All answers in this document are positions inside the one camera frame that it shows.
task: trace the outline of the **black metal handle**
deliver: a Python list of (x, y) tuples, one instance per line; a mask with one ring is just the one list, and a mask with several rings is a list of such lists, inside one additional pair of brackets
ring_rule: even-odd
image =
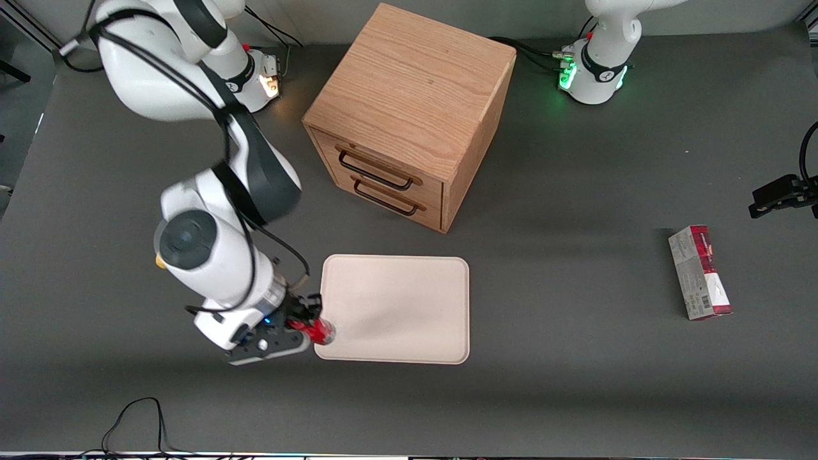
[(386, 201), (383, 201), (380, 198), (378, 198), (377, 196), (372, 196), (369, 193), (366, 193), (366, 192), (362, 191), (361, 189), (358, 188), (359, 185), (361, 185), (361, 181), (355, 180), (355, 185), (353, 186), (353, 190), (355, 191), (355, 193), (357, 193), (360, 196), (363, 196), (367, 200), (374, 201), (375, 203), (383, 206), (384, 208), (391, 209), (391, 210), (395, 211), (398, 214), (405, 215), (405, 216), (409, 217), (411, 215), (414, 215), (418, 210), (418, 205), (413, 205), (411, 207), (411, 210), (408, 210), (408, 211), (402, 210), (402, 209), (398, 208), (396, 205), (390, 205)]
[(358, 173), (358, 174), (360, 174), (360, 175), (362, 175), (364, 177), (370, 178), (370, 179), (372, 179), (372, 180), (374, 180), (374, 181), (376, 181), (378, 183), (382, 183), (387, 187), (394, 188), (395, 190), (399, 190), (400, 192), (406, 191), (411, 186), (411, 183), (412, 183), (411, 178), (407, 179), (407, 182), (405, 184), (398, 185), (398, 184), (396, 184), (394, 182), (390, 182), (390, 181), (388, 181), (388, 180), (386, 180), (384, 178), (378, 177), (378, 176), (374, 175), (373, 173), (370, 173), (368, 171), (364, 171), (363, 169), (358, 168), (355, 165), (351, 165), (351, 164), (347, 163), (346, 161), (344, 161), (344, 158), (346, 156), (347, 156), (347, 151), (346, 150), (342, 150), (341, 154), (338, 155), (338, 162), (340, 162), (341, 166), (345, 167), (346, 169), (350, 169), (352, 171), (355, 171), (356, 173)]

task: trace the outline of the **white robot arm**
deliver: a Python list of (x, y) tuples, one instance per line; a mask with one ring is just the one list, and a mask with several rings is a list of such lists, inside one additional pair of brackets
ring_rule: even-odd
[(206, 299), (189, 311), (194, 324), (242, 364), (329, 343), (334, 330), (319, 318), (320, 297), (292, 295), (270, 259), (256, 250), (249, 225), (289, 213), (301, 184), (223, 80), (191, 64), (178, 32), (139, 0), (108, 0), (90, 30), (111, 86), (131, 110), (153, 120), (214, 117), (238, 152), (161, 197), (157, 264)]
[(642, 37), (642, 12), (674, 7), (687, 0), (586, 0), (598, 23), (590, 39), (580, 38), (555, 52), (562, 59), (559, 88), (583, 104), (608, 101), (622, 86), (627, 58)]
[[(278, 97), (281, 81), (276, 57), (245, 47), (225, 23), (225, 18), (244, 10), (244, 0), (141, 0), (127, 6), (145, 7), (175, 33), (181, 56), (194, 64), (204, 62), (249, 111), (259, 111)], [(100, 6), (97, 20), (107, 17), (105, 10), (110, 8)], [(65, 56), (78, 45), (72, 40), (60, 53)]]

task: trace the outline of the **cardboard box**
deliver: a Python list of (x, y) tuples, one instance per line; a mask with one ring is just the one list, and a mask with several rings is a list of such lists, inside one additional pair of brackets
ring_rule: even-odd
[(685, 297), (687, 318), (698, 321), (733, 313), (713, 265), (713, 248), (707, 225), (691, 225), (667, 241)]

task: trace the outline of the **orange light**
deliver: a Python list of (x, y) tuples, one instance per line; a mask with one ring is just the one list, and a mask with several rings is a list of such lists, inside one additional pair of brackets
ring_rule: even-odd
[(259, 75), (258, 81), (261, 82), (261, 86), (268, 97), (272, 99), (278, 96), (278, 78)]

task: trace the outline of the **gray wall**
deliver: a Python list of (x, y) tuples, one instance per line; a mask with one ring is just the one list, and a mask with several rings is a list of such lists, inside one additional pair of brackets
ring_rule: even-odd
[[(79, 30), (90, 0), (14, 0), (60, 40)], [(641, 19), (648, 35), (719, 34), (770, 29), (791, 21), (810, 0), (690, 0)], [(274, 25), (306, 43), (350, 43), (379, 0), (247, 0)], [(588, 16), (581, 0), (389, 0), (397, 7), (481, 35), (564, 37)], [(273, 43), (242, 15), (230, 26), (242, 42)]]

